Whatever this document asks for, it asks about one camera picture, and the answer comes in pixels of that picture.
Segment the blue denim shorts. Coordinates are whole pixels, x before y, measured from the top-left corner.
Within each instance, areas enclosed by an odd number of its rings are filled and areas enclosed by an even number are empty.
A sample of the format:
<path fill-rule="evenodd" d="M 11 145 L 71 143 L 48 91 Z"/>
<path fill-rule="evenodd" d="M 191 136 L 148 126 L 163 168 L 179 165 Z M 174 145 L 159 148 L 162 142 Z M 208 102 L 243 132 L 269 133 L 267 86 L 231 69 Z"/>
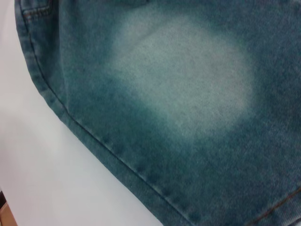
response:
<path fill-rule="evenodd" d="M 164 226 L 301 223 L 301 0 L 15 0 L 48 106 Z"/>

